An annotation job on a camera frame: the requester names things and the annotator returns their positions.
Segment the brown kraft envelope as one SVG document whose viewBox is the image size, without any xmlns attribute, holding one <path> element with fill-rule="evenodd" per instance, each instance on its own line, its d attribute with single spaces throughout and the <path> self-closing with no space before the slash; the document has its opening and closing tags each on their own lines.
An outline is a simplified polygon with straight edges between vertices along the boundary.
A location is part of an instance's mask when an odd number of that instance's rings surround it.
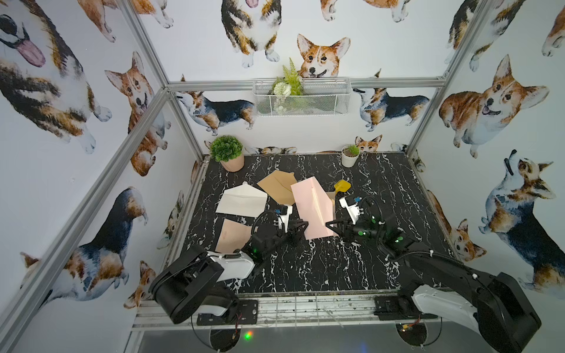
<svg viewBox="0 0 565 353">
<path fill-rule="evenodd" d="M 263 178 L 257 185 L 265 191 L 276 203 L 281 205 L 294 205 L 294 194 L 291 186 L 297 180 L 294 173 L 275 170 Z"/>
</svg>

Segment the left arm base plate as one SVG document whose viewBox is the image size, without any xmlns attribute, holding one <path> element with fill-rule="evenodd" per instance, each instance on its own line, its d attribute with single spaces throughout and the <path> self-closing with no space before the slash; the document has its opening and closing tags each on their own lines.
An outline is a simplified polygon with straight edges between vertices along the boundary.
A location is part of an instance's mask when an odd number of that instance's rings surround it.
<svg viewBox="0 0 565 353">
<path fill-rule="evenodd" d="M 199 313 L 197 316 L 197 326 L 235 326 L 236 324 L 256 324 L 258 315 L 259 301 L 246 299 L 240 301 L 236 306 L 232 306 L 221 316 L 213 313 Z"/>
</svg>

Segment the white envelope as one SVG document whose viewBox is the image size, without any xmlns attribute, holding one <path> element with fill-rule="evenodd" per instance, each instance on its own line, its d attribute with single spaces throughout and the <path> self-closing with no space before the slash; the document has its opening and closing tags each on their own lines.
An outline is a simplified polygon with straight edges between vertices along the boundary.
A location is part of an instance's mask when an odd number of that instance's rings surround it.
<svg viewBox="0 0 565 353">
<path fill-rule="evenodd" d="M 267 197 L 267 193 L 243 182 L 223 192 L 216 212 L 257 218 L 266 208 Z"/>
</svg>

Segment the cream letter paper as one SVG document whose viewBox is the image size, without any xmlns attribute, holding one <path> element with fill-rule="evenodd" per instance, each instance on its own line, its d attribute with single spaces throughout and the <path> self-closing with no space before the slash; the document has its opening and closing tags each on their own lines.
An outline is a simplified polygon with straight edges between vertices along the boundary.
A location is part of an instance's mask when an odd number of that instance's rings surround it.
<svg viewBox="0 0 565 353">
<path fill-rule="evenodd" d="M 328 198 L 331 200 L 332 202 L 332 206 L 335 207 L 335 192 L 326 192 L 326 195 L 328 196 Z"/>
</svg>

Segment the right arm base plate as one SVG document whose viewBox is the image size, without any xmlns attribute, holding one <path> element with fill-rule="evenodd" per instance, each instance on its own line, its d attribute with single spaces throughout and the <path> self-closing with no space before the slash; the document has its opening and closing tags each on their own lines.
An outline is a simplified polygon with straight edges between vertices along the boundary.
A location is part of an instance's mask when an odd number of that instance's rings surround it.
<svg viewBox="0 0 565 353">
<path fill-rule="evenodd" d="M 374 315 L 381 321 L 438 319 L 438 316 L 420 311 L 412 299 L 398 295 L 374 297 Z"/>
</svg>

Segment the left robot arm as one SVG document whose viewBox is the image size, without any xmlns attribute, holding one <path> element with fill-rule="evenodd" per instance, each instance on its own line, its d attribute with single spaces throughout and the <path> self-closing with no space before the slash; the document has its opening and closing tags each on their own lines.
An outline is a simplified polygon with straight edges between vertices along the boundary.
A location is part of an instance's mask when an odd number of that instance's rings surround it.
<svg viewBox="0 0 565 353">
<path fill-rule="evenodd" d="M 297 245 L 305 239 L 308 223 L 302 219 L 252 226 L 251 238 L 242 249 L 231 254 L 190 247 L 161 272 L 149 292 L 173 324 L 182 324 L 194 315 L 205 323 L 235 324 L 257 321 L 256 307 L 240 300 L 223 285 L 231 279 L 247 279 L 259 274 L 281 246 Z"/>
</svg>

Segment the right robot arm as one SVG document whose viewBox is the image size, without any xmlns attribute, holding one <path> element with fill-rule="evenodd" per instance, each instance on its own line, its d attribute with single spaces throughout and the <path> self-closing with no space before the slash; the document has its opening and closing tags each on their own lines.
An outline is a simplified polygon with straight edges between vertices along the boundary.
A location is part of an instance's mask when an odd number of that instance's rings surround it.
<svg viewBox="0 0 565 353">
<path fill-rule="evenodd" d="M 343 241 L 369 241 L 391 262 L 440 282 L 433 288 L 419 277 L 397 292 L 395 304 L 377 304 L 376 316 L 447 319 L 481 335 L 496 352 L 523 352 L 541 328 L 541 319 L 518 282 L 506 273 L 492 275 L 406 235 L 399 227 L 362 212 L 356 220 L 326 223 Z"/>
</svg>

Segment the pink envelope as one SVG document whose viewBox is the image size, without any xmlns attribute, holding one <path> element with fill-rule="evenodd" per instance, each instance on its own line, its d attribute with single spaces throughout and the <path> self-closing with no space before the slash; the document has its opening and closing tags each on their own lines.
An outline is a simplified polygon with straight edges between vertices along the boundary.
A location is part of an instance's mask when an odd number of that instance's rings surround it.
<svg viewBox="0 0 565 353">
<path fill-rule="evenodd" d="M 300 218 L 308 223 L 305 239 L 313 240 L 336 236 L 326 227 L 334 220 L 333 203 L 315 177 L 305 179 L 291 186 Z"/>
</svg>

